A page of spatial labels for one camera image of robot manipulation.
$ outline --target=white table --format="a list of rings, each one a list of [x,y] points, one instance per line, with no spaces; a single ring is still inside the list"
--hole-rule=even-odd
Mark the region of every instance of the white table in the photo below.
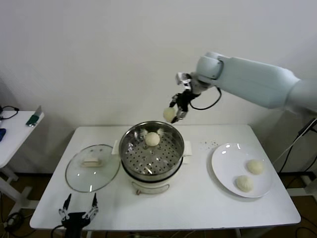
[[[267,227],[300,222],[300,215],[278,175],[266,196],[239,197],[224,188],[207,170],[213,142],[247,143],[265,152],[247,125],[176,126],[191,141],[190,164],[182,165],[171,188],[161,194],[137,196],[121,167],[114,180],[97,191],[99,213],[85,230],[145,231]],[[81,149],[94,144],[113,145],[129,127],[79,127],[70,140],[30,226],[52,229],[60,225],[58,209],[72,193],[68,210],[87,211],[94,193],[78,193],[65,182],[65,169]]]
[[[10,117],[15,114],[15,111],[3,111],[1,116],[4,118]],[[8,180],[5,181],[0,178],[0,190],[8,197],[15,201],[15,205],[12,208],[11,213],[19,211],[21,208],[35,209],[38,201],[28,200],[27,196],[31,192],[31,187],[25,187],[22,193],[19,193],[13,187],[10,186],[12,180],[17,181],[18,176],[9,168],[5,167],[11,160],[15,152],[20,148],[23,142],[28,138],[35,127],[27,127],[25,123],[33,115],[34,112],[19,111],[19,113],[8,119],[3,120],[0,124],[0,128],[6,129],[2,141],[0,142],[0,170],[8,176]],[[38,123],[43,119],[42,113]]]

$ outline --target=steamed bun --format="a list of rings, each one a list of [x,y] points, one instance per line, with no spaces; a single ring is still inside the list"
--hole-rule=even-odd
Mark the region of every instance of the steamed bun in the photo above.
[[[156,132],[150,132],[145,136],[145,143],[148,146],[157,146],[159,144],[159,134]]]
[[[175,117],[175,109],[174,108],[165,108],[163,111],[163,117],[167,122],[171,123]]]
[[[249,176],[242,175],[236,179],[237,187],[243,192],[250,192],[253,189],[253,180]]]
[[[247,168],[254,175],[260,175],[263,173],[264,164],[262,160],[250,160],[247,163]]]

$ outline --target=glass lid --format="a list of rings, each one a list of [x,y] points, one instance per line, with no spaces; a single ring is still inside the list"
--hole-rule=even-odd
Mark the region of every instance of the glass lid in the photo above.
[[[93,145],[77,153],[66,168],[68,185],[78,192],[93,192],[110,183],[120,167],[119,157],[111,152],[109,145]]]

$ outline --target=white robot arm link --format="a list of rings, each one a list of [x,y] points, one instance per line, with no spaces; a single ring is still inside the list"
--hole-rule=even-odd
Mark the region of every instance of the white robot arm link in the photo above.
[[[183,119],[191,100],[213,86],[265,108],[317,115],[317,80],[300,80],[291,71],[266,63],[207,53],[196,72],[178,73],[176,81],[185,91],[170,103],[178,106],[172,123]]]

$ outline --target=white plate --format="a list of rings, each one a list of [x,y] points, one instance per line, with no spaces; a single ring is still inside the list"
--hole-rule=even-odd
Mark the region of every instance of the white plate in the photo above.
[[[254,175],[247,169],[247,162],[252,159],[262,160],[264,171]],[[267,158],[251,146],[239,143],[228,143],[219,146],[212,155],[212,169],[218,180],[230,191],[243,197],[262,197],[272,186],[271,166]],[[247,175],[254,182],[254,189],[243,192],[236,186],[235,180],[241,175]]]

